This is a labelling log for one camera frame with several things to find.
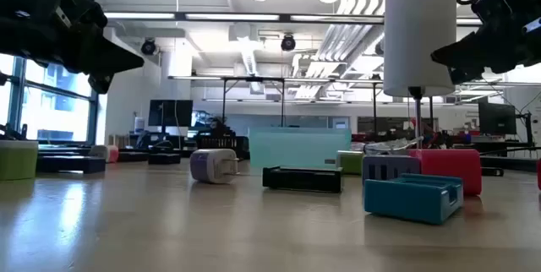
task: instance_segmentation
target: white lamp shade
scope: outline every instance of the white lamp shade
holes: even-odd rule
[[[430,54],[456,41],[456,0],[385,0],[383,92],[410,96],[408,87],[423,87],[423,96],[455,90],[446,66]]]

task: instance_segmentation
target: blue plastic crate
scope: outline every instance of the blue plastic crate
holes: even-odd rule
[[[401,174],[420,174],[421,161],[405,155],[367,155],[363,159],[363,183],[367,179],[389,180]]]
[[[405,220],[441,225],[464,204],[462,179],[402,174],[364,183],[364,210]]]

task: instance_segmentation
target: black box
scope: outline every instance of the black box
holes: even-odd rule
[[[82,171],[84,174],[105,171],[105,159],[84,156],[38,157],[37,172]]]
[[[342,172],[341,170],[266,167],[263,169],[263,186],[267,188],[341,193]]]
[[[181,157],[180,154],[150,154],[149,164],[150,165],[179,164],[180,157]]]

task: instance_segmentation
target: computer monitor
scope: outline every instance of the computer monitor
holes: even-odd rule
[[[481,133],[516,134],[514,106],[480,102],[478,108]]]
[[[165,127],[190,127],[193,108],[191,100],[151,100],[149,126],[160,126],[162,133],[165,133]]]

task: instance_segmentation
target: white cylinder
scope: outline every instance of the white cylinder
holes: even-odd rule
[[[234,150],[196,150],[189,157],[192,178],[207,183],[229,183],[238,171]]]
[[[145,119],[143,117],[135,117],[134,131],[140,133],[145,130]]]
[[[430,54],[456,41],[456,0],[385,0],[383,92],[409,96],[408,87],[424,96],[455,90],[446,66]]]

